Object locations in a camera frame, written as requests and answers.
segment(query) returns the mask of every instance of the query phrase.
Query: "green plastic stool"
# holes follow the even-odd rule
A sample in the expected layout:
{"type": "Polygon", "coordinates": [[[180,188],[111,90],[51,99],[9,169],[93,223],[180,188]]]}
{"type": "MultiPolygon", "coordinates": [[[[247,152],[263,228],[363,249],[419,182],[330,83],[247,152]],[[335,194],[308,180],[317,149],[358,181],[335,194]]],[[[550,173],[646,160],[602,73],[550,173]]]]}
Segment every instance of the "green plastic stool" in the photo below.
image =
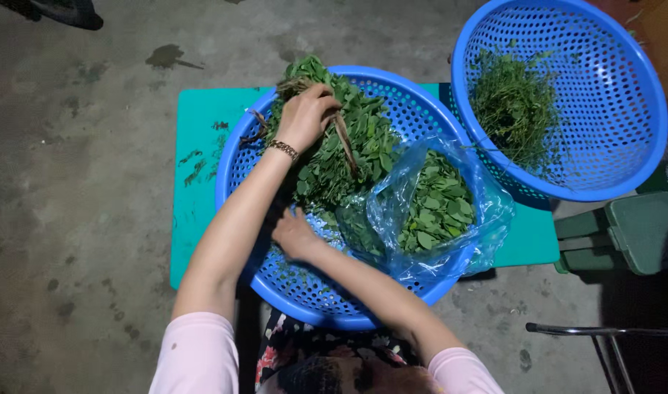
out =
{"type": "Polygon", "coordinates": [[[668,237],[668,192],[639,194],[604,208],[556,221],[560,273],[630,269],[652,275],[662,269],[668,237]]]}

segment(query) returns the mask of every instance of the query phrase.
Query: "perforated basket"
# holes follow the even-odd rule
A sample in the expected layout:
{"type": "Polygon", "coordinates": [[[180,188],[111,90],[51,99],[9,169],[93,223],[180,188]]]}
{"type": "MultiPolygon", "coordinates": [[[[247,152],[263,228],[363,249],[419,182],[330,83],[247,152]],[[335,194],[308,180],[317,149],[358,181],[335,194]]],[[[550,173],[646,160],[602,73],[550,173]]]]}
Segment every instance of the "perforated basket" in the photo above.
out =
{"type": "Polygon", "coordinates": [[[640,46],[616,21],[580,0],[492,0],[465,24],[453,51],[453,98],[479,155],[515,199],[601,201],[635,189],[660,161],[668,132],[663,89],[640,46]],[[507,44],[515,39],[516,45],[507,44]],[[548,58],[564,119],[560,186],[513,164],[487,138],[470,106],[481,49],[548,58]]]}
{"type": "MultiPolygon", "coordinates": [[[[385,96],[385,105],[389,107],[386,115],[392,121],[391,127],[402,136],[403,141],[419,139],[430,132],[440,132],[460,138],[464,144],[470,143],[465,131],[448,109],[417,84],[369,67],[336,66],[329,67],[329,70],[348,76],[351,83],[364,90],[368,96],[385,96]]],[[[251,108],[268,117],[274,98],[275,89],[272,89],[251,108]]],[[[256,120],[246,113],[224,145],[216,175],[215,205],[218,210],[260,158],[260,147],[239,148],[240,137],[254,136],[257,131],[256,120]]],[[[308,215],[307,219],[320,236],[338,239],[322,229],[323,222],[319,218],[308,215]]],[[[341,241],[332,241],[331,244],[340,250],[343,248],[341,241]]],[[[474,249],[474,244],[463,248],[457,253],[457,259],[447,265],[466,264],[474,249]]],[[[302,267],[286,263],[279,249],[270,246],[267,234],[257,241],[244,275],[253,275],[251,287],[269,304],[303,322],[347,330],[373,329],[379,325],[370,311],[338,284],[311,267],[305,271],[302,267]]],[[[436,282],[403,285],[431,305],[451,289],[456,280],[440,275],[436,282]]]]}

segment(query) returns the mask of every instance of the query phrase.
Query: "pink sleeve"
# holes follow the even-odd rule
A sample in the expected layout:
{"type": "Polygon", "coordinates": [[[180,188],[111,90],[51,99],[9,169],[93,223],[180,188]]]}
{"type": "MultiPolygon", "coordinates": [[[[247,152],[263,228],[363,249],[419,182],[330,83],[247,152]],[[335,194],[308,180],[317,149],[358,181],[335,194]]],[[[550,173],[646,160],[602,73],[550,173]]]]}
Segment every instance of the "pink sleeve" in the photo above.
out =
{"type": "Polygon", "coordinates": [[[230,322],[215,313],[189,313],[166,328],[149,393],[236,394],[238,365],[230,322]]]}
{"type": "Polygon", "coordinates": [[[447,394],[503,393],[478,356],[464,348],[439,352],[428,370],[447,394]]]}

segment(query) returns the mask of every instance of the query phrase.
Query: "hand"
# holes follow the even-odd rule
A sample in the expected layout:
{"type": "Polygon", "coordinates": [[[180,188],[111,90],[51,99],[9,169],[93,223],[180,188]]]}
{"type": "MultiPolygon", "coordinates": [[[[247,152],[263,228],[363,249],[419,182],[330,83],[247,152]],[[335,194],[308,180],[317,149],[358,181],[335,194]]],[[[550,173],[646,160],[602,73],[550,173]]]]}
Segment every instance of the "hand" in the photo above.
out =
{"type": "Polygon", "coordinates": [[[324,84],[310,86],[293,97],[283,107],[276,139],[302,154],[322,135],[324,129],[341,108],[331,89],[324,84]]]}
{"type": "Polygon", "coordinates": [[[295,216],[291,213],[290,208],[286,208],[271,237],[288,257],[295,260],[307,261],[307,256],[310,255],[313,248],[326,246],[326,243],[312,231],[312,227],[304,219],[302,208],[295,209],[295,216]]]}

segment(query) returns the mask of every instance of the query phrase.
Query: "plastic bag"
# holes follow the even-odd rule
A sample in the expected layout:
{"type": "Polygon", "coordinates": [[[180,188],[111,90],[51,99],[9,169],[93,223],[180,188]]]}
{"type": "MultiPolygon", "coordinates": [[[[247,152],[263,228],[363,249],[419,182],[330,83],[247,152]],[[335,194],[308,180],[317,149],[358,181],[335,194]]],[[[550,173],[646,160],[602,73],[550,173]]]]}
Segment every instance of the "plastic bag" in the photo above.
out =
{"type": "Polygon", "coordinates": [[[387,177],[365,197],[365,206],[364,197],[355,196],[336,212],[339,229],[352,254],[400,282],[457,278],[490,269],[514,216],[512,197],[496,182],[475,152],[461,147],[457,139],[433,135],[400,148],[404,149],[401,157],[387,177]],[[476,223],[470,225],[466,233],[430,250],[404,255],[397,238],[409,216],[410,202],[429,148],[442,153],[460,171],[473,194],[476,223]],[[348,222],[355,218],[354,225],[341,228],[342,215],[348,215],[348,222]],[[361,236],[370,236],[364,234],[370,231],[380,238],[384,253],[363,250],[356,242],[361,236]]]}

